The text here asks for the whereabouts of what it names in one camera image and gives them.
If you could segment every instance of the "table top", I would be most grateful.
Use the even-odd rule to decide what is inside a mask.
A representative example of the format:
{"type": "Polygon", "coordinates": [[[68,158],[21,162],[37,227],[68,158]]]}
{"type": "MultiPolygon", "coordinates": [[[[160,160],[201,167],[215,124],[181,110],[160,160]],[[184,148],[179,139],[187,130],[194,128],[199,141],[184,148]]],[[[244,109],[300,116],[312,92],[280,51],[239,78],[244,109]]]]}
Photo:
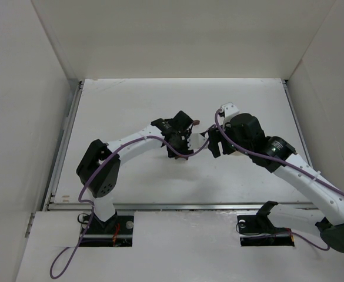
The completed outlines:
{"type": "MultiPolygon", "coordinates": [[[[79,213],[36,213],[16,282],[51,281],[54,258],[78,241],[79,213]]],[[[298,237],[295,247],[241,247],[235,226],[234,211],[137,212],[132,247],[81,247],[58,281],[344,281],[344,254],[314,249],[298,237]]],[[[59,258],[54,275],[71,252],[59,258]]]]}
{"type": "MultiPolygon", "coordinates": [[[[267,135],[284,138],[306,157],[280,79],[87,79],[54,202],[78,202],[82,185],[75,170],[91,141],[120,139],[180,110],[199,119],[193,131],[203,132],[227,102],[256,116],[267,135]]],[[[188,161],[175,160],[164,147],[121,166],[111,193],[115,203],[309,202],[244,155],[214,159],[204,150],[188,161]]]]}

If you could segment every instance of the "white wall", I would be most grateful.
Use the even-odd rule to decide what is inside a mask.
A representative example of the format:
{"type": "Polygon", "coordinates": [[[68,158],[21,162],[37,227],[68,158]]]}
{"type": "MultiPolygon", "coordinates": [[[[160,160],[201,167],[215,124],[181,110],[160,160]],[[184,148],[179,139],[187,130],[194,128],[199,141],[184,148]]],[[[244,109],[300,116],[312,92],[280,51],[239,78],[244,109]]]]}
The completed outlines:
{"type": "Polygon", "coordinates": [[[344,0],[337,0],[288,82],[314,166],[344,190],[344,0]]]}
{"type": "Polygon", "coordinates": [[[335,0],[33,1],[79,78],[286,79],[335,0]]]}
{"type": "Polygon", "coordinates": [[[29,0],[0,0],[0,281],[13,281],[69,85],[29,0]]]}

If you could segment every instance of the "bolt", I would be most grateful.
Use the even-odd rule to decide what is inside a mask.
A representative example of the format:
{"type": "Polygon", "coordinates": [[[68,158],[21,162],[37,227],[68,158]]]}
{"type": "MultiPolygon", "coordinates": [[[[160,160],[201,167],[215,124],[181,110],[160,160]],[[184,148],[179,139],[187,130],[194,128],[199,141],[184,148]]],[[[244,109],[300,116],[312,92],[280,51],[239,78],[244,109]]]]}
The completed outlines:
{"type": "Polygon", "coordinates": [[[245,227],[246,227],[246,221],[245,221],[244,219],[240,219],[240,220],[238,221],[238,226],[239,226],[240,228],[245,228],[245,227]]]}
{"type": "Polygon", "coordinates": [[[132,221],[127,221],[126,222],[126,228],[127,229],[132,229],[134,227],[134,222],[132,222],[132,221]]]}

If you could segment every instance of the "metal frame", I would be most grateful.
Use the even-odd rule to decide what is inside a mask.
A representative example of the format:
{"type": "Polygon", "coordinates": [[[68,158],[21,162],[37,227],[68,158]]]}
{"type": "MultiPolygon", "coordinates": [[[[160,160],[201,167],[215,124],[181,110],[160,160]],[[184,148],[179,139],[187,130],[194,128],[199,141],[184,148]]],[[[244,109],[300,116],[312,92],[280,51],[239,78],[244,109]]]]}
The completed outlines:
{"type": "MultiPolygon", "coordinates": [[[[308,150],[306,148],[305,140],[302,136],[301,128],[299,126],[295,110],[293,108],[289,92],[287,89],[287,85],[285,80],[282,80],[283,87],[287,96],[289,107],[292,111],[293,119],[295,120],[295,124],[300,136],[300,140],[302,142],[302,146],[304,149],[304,154],[307,158],[308,163],[311,165],[310,156],[308,154],[308,150]]],[[[76,113],[79,106],[79,101],[81,98],[81,93],[83,90],[83,82],[79,83],[78,88],[74,94],[72,102],[68,105],[69,112],[68,116],[65,119],[65,122],[62,126],[61,133],[62,133],[62,141],[60,146],[56,149],[56,162],[52,168],[51,175],[50,175],[50,182],[47,187],[47,191],[45,193],[45,201],[43,203],[43,211],[47,210],[54,210],[54,211],[61,211],[61,210],[90,210],[91,207],[88,204],[70,204],[70,203],[54,203],[53,199],[55,196],[56,189],[58,187],[59,178],[62,173],[62,166],[65,160],[65,156],[67,153],[68,143],[71,137],[72,127],[74,125],[76,113]]],[[[296,209],[315,209],[316,207],[312,203],[307,202],[283,202],[280,204],[288,205],[289,207],[294,207],[296,209]]],[[[119,203],[114,204],[117,210],[257,210],[263,203],[229,203],[229,204],[206,204],[206,203],[195,203],[195,204],[174,204],[174,203],[119,203]]]]}

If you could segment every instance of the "white panel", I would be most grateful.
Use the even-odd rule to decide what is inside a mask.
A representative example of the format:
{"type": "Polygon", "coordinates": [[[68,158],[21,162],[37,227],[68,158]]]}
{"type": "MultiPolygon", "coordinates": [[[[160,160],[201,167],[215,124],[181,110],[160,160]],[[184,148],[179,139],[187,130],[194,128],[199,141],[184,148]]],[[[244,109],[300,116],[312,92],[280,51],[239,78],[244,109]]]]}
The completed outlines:
{"type": "Polygon", "coordinates": [[[337,0],[289,81],[317,169],[344,190],[344,0],[337,0]]]}
{"type": "Polygon", "coordinates": [[[34,0],[80,78],[284,78],[334,0],[34,0]]]}
{"type": "MultiPolygon", "coordinates": [[[[303,155],[303,147],[280,79],[100,79],[85,81],[55,202],[76,203],[76,175],[91,141],[118,140],[180,110],[213,124],[217,108],[233,102],[259,119],[265,133],[281,136],[303,155]]],[[[214,159],[209,150],[185,160],[153,150],[121,166],[115,203],[308,202],[292,186],[244,155],[214,159]]]]}
{"type": "Polygon", "coordinates": [[[0,0],[0,281],[14,281],[69,85],[30,1],[0,0]]]}
{"type": "MultiPolygon", "coordinates": [[[[16,282],[50,281],[50,265],[66,235],[67,246],[78,239],[78,213],[37,213],[16,282]]],[[[133,247],[80,248],[59,281],[344,281],[344,254],[316,250],[300,238],[296,247],[241,247],[235,224],[234,212],[136,213],[133,247]]],[[[324,246],[315,236],[307,238],[324,246]]],[[[60,257],[54,275],[70,253],[60,257]]]]}

